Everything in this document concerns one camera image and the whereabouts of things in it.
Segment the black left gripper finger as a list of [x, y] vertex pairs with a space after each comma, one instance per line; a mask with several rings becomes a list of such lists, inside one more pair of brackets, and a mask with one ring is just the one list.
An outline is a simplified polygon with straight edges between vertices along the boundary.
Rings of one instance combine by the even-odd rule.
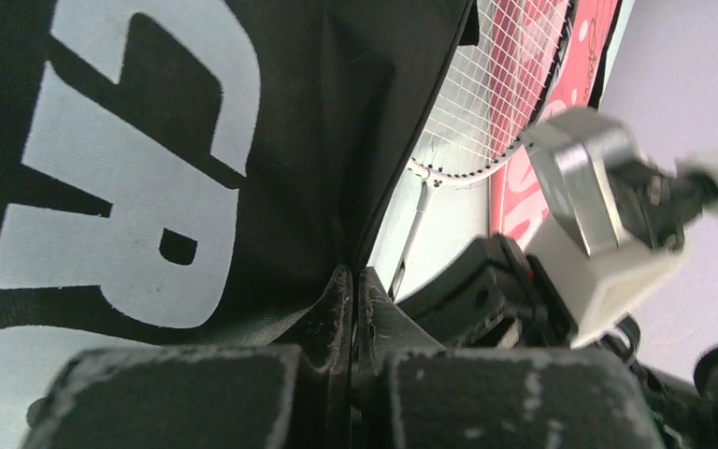
[[51, 384], [26, 448], [347, 448], [353, 282], [264, 346], [85, 351]]

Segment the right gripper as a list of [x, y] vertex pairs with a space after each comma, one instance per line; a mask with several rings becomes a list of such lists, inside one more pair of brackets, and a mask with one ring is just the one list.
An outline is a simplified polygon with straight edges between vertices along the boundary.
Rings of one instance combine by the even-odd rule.
[[544, 266], [514, 239], [474, 239], [402, 311], [366, 269], [357, 305], [366, 448], [662, 446], [637, 382], [609, 352], [457, 348], [505, 347], [509, 333], [510, 347], [576, 337]]

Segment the pink sport racket bag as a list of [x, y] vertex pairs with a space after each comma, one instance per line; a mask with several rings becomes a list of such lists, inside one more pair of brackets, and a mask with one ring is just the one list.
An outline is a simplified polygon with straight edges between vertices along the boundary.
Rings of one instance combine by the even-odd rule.
[[[567, 49], [559, 73], [553, 77], [539, 117], [547, 119], [572, 107], [596, 105], [603, 92], [606, 59], [620, 2], [589, 0], [576, 3]], [[514, 155], [492, 176], [491, 230], [525, 247], [549, 210], [526, 154]]]

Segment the black racket bag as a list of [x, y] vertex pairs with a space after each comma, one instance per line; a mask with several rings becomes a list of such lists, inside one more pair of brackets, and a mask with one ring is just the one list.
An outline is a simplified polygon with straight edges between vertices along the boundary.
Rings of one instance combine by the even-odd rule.
[[0, 1], [0, 448], [77, 354], [355, 285], [472, 1]]

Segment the white racket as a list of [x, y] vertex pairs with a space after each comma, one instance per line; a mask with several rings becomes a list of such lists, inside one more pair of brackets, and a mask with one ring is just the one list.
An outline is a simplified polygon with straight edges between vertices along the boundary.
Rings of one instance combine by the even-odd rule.
[[399, 296], [416, 235], [436, 194], [485, 181], [516, 152], [561, 70], [576, 1], [479, 1], [403, 175], [417, 181], [412, 224], [388, 287]]

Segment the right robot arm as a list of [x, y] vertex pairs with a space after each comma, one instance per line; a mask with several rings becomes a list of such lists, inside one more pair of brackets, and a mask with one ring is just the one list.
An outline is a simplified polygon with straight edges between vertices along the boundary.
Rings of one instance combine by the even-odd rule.
[[541, 260], [473, 241], [403, 304], [359, 281], [352, 398], [367, 448], [718, 448], [718, 346], [686, 383], [636, 359], [620, 321], [578, 328]]

